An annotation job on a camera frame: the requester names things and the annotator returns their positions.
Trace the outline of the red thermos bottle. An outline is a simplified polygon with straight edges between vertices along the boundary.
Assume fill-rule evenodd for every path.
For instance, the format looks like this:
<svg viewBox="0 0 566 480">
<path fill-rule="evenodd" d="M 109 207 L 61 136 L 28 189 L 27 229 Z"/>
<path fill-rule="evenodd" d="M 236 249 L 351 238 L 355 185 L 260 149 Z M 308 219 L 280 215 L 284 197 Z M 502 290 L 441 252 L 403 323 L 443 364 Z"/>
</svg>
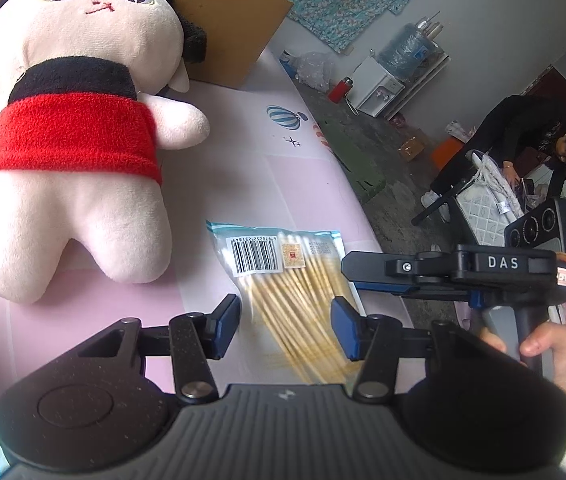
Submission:
<svg viewBox="0 0 566 480">
<path fill-rule="evenodd" d="M 333 103 L 339 103 L 345 96 L 347 96 L 348 92 L 353 88 L 353 80 L 350 77 L 345 77 L 338 81 L 337 84 L 330 90 L 327 97 Z"/>
</svg>

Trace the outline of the cotton swabs plastic bag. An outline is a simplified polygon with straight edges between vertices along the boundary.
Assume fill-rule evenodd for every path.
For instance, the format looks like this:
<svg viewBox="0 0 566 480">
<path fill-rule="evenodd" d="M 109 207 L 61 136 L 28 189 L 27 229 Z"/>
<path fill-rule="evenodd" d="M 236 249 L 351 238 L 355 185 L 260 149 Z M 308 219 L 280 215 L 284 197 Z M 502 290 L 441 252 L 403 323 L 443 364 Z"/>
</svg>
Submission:
<svg viewBox="0 0 566 480">
<path fill-rule="evenodd" d="M 338 231 L 290 231 L 208 221 L 220 263 L 239 289 L 245 337 L 268 370 L 305 384 L 350 386 L 359 365 L 345 356 L 331 325 L 332 300 L 360 314 L 356 287 L 341 274 Z"/>
</svg>

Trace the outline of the blue water jug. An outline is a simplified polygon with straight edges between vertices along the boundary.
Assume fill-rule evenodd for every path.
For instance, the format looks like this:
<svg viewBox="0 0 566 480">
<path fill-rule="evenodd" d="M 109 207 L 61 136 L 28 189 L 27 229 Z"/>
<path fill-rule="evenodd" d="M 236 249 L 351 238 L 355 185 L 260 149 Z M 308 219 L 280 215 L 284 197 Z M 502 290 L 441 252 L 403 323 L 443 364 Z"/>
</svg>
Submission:
<svg viewBox="0 0 566 480">
<path fill-rule="evenodd" d="M 419 66 L 438 50 L 417 25 L 406 24 L 379 53 L 376 61 L 399 80 L 408 80 Z"/>
</svg>

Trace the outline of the white water dispenser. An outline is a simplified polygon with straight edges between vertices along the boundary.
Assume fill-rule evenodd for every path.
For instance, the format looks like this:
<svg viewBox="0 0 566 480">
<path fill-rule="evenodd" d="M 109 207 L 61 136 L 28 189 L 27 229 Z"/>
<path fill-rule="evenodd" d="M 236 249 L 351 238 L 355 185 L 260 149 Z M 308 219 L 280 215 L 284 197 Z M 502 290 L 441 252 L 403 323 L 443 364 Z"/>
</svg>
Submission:
<svg viewBox="0 0 566 480">
<path fill-rule="evenodd" d="M 358 113 L 377 117 L 405 90 L 405 85 L 368 56 L 350 75 L 353 88 L 347 101 Z"/>
</svg>

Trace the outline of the clear plastic bag on floor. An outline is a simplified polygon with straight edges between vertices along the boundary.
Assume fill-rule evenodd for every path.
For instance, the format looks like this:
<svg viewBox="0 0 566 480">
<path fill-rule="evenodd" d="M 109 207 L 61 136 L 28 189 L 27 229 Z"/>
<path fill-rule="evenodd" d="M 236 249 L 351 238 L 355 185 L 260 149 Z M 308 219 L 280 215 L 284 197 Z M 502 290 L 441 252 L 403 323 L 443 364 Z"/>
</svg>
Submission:
<svg viewBox="0 0 566 480">
<path fill-rule="evenodd" d="M 330 90 L 335 58 L 326 52 L 307 52 L 295 58 L 296 79 L 320 92 Z"/>
</svg>

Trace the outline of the plush doll red shirt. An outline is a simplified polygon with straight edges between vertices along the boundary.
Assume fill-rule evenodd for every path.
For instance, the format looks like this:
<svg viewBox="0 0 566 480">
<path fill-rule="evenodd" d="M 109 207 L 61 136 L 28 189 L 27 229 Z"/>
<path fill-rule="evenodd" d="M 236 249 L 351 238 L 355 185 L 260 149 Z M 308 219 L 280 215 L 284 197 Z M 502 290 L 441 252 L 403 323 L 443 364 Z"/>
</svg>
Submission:
<svg viewBox="0 0 566 480">
<path fill-rule="evenodd" d="M 71 240 L 118 283 L 171 258 L 161 150 L 203 142 L 204 30 L 175 0 L 0 1 L 0 297 L 32 304 Z"/>
</svg>

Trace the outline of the person in black clothes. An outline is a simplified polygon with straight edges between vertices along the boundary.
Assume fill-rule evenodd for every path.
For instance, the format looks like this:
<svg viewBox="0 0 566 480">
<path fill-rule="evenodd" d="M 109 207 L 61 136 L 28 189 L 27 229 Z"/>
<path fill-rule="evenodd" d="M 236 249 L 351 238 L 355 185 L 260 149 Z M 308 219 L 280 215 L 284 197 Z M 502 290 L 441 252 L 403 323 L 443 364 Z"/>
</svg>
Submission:
<svg viewBox="0 0 566 480">
<path fill-rule="evenodd" d="M 527 148 L 543 156 L 552 169 L 548 196 L 562 195 L 566 181 L 566 114 L 559 102 L 545 96 L 508 96 L 501 101 L 439 171 L 428 191 L 421 196 L 423 207 L 438 198 L 466 176 L 473 167 L 468 158 L 476 151 L 489 155 L 502 169 L 512 188 L 522 182 L 515 160 Z"/>
</svg>

